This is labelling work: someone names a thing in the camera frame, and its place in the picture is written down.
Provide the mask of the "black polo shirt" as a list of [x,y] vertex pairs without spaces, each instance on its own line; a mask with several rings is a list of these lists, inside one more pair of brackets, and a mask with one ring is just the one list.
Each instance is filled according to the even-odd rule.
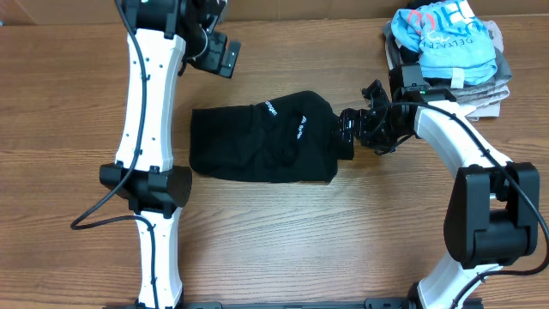
[[313,91],[249,106],[195,109],[190,167],[205,176],[244,182],[330,182],[353,146],[339,119]]

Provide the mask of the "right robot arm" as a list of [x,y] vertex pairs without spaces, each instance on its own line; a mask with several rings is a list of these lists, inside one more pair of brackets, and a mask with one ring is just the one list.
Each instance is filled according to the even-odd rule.
[[540,175],[529,162],[497,151],[465,118],[448,89],[411,85],[387,95],[379,81],[363,89],[366,109],[344,110],[335,136],[343,158],[359,141],[386,155],[407,139],[425,140],[454,178],[443,223],[446,252],[405,297],[370,298],[367,308],[481,308],[471,293],[490,276],[532,276],[511,270],[531,255],[548,226],[539,211]]

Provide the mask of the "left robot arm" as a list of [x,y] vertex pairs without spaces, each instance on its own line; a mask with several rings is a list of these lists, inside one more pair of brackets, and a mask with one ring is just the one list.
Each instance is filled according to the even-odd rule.
[[120,1],[130,61],[124,130],[100,183],[127,200],[140,241],[136,308],[180,308],[178,222],[192,185],[172,154],[172,112],[186,65],[229,78],[240,44],[215,27],[226,2]]

